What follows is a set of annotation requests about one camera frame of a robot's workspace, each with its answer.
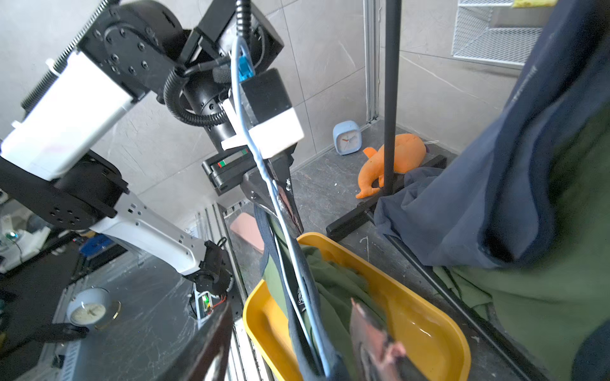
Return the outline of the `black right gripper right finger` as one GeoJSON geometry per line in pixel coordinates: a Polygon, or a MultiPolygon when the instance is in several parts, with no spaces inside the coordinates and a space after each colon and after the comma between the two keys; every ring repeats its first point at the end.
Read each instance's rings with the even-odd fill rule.
{"type": "Polygon", "coordinates": [[[359,380],[427,380],[408,358],[406,349],[351,299],[349,332],[359,380]]]}

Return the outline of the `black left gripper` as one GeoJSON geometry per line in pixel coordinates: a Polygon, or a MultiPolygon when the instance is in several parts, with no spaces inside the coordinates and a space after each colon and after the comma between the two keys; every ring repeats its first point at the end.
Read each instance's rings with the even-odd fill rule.
{"type": "MultiPolygon", "coordinates": [[[[290,173],[290,167],[294,163],[295,148],[296,144],[270,159],[264,159],[264,162],[276,188],[276,198],[288,230],[292,236],[300,236],[304,228],[295,203],[290,173]]],[[[274,214],[273,201],[267,184],[257,170],[252,152],[246,146],[218,153],[206,159],[202,163],[202,168],[217,195],[224,195],[240,185],[242,192],[251,203],[274,214]]]]}

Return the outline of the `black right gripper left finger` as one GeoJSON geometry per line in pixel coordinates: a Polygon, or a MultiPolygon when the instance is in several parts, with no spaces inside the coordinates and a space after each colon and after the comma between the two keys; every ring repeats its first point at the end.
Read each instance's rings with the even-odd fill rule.
{"type": "Polygon", "coordinates": [[[232,309],[223,303],[158,380],[224,380],[232,333],[232,309]]]}

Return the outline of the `green printed tank top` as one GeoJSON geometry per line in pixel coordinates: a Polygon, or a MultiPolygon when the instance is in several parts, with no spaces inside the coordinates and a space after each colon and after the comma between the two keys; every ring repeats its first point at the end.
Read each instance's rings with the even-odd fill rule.
{"type": "MultiPolygon", "coordinates": [[[[272,235],[272,229],[276,228],[277,224],[259,206],[254,207],[254,216],[265,244],[261,264],[262,279],[266,282],[273,301],[288,319],[290,338],[288,348],[295,354],[297,362],[297,370],[288,374],[299,376],[304,380],[323,380],[324,373],[316,369],[308,342],[301,334],[298,317],[289,296],[285,293],[285,282],[281,280],[279,256],[283,257],[284,263],[289,262],[284,237],[281,232],[272,235]]],[[[384,310],[373,300],[369,284],[361,274],[333,261],[324,260],[320,249],[314,246],[302,244],[300,253],[308,263],[311,278],[318,292],[319,317],[326,330],[327,341],[333,347],[331,361],[335,366],[333,379],[337,380],[339,376],[357,379],[357,364],[354,360],[349,332],[352,302],[361,304],[374,323],[385,330],[388,325],[384,310]]]]}

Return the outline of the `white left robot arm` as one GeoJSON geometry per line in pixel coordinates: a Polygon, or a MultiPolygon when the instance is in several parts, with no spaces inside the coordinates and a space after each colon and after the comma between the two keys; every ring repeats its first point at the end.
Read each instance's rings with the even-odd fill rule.
{"type": "Polygon", "coordinates": [[[1,188],[46,222],[90,230],[163,260],[209,314],[237,278],[222,242],[187,235],[152,212],[93,151],[149,94],[178,122],[206,132],[204,170],[219,194],[240,187],[303,230],[291,189],[300,121],[273,61],[284,42],[248,1],[214,1],[191,30],[155,1],[104,1],[22,102],[1,145],[1,188]]]}

